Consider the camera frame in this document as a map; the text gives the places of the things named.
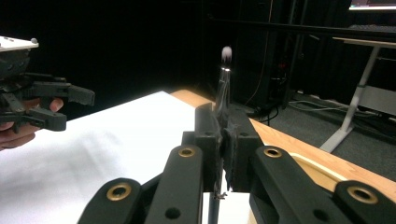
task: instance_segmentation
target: desk leg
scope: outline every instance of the desk leg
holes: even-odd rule
[[[352,100],[349,105],[349,109],[346,112],[346,117],[344,118],[343,124],[337,132],[335,132],[332,137],[330,137],[320,148],[327,151],[332,152],[347,135],[352,131],[353,125],[351,125],[351,121],[353,116],[355,115],[356,108],[359,105],[359,100],[361,99],[361,95],[363,94],[364,86],[369,79],[371,71],[373,70],[373,66],[378,56],[378,52],[381,48],[379,46],[374,46],[372,53],[370,55],[369,61],[364,68],[363,75],[361,76],[361,81],[359,82],[358,87],[355,90],[355,94],[353,94]]]

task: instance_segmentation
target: table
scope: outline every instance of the table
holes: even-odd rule
[[[387,91],[376,87],[366,86],[367,80],[369,79],[370,74],[373,70],[373,66],[375,64],[375,60],[378,56],[378,52],[380,51],[380,49],[396,49],[396,43],[346,38],[335,39],[343,40],[346,44],[371,46],[373,47],[373,50],[370,54],[370,58],[366,64],[366,67],[364,68],[361,80],[355,90],[355,93],[353,94],[341,128],[338,129],[320,147],[327,152],[332,152],[352,131],[353,125],[351,124],[351,121],[353,119],[353,116],[355,115],[355,111],[358,108],[358,105],[363,105],[378,111],[396,115],[396,104],[394,104],[394,99],[396,98],[395,91]]]
[[[0,223],[76,223],[107,181],[125,177],[147,182],[162,172],[170,150],[180,145],[182,133],[193,131],[194,107],[205,102],[209,101],[190,91],[156,92],[71,120],[64,132],[41,130],[34,141],[0,152]],[[333,181],[333,175],[325,172],[328,167],[347,179],[368,183],[396,201],[396,183],[252,123],[265,143],[323,166],[325,169],[314,172],[319,183]],[[207,195],[203,211],[203,220],[207,220]],[[221,201],[219,223],[246,223],[248,213],[248,196],[230,194],[226,202]]]

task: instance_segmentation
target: white desk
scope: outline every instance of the white desk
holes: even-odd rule
[[[160,174],[193,127],[194,108],[158,92],[72,120],[64,132],[39,131],[27,145],[0,152],[0,223],[76,223],[107,181],[144,184]],[[247,223],[248,196],[229,195],[219,223]]]
[[[359,39],[344,39],[335,38],[343,40],[346,44],[356,44],[363,46],[373,47],[370,58],[364,68],[361,80],[355,90],[355,93],[350,102],[348,111],[344,118],[343,124],[337,132],[335,132],[320,148],[332,152],[352,131],[353,125],[351,121],[355,115],[355,111],[358,105],[363,105],[378,111],[386,112],[389,114],[396,115],[396,92],[387,91],[379,88],[366,86],[367,80],[373,70],[375,60],[378,56],[378,52],[381,48],[396,49],[396,43],[390,42],[378,42],[378,41],[368,41]]]

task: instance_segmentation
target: monitor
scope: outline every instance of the monitor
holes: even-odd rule
[[[352,0],[351,11],[396,11],[396,0]]]

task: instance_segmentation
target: human hand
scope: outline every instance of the human hand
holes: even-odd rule
[[[38,106],[39,103],[39,99],[23,102],[26,110]],[[57,112],[62,106],[64,106],[64,101],[55,98],[50,103],[49,109],[53,112]],[[14,125],[14,122],[0,124],[0,151],[7,148],[20,147],[32,141],[35,138],[35,132],[40,130],[40,128],[26,124],[19,128],[18,133],[14,133],[11,129],[12,125]]]

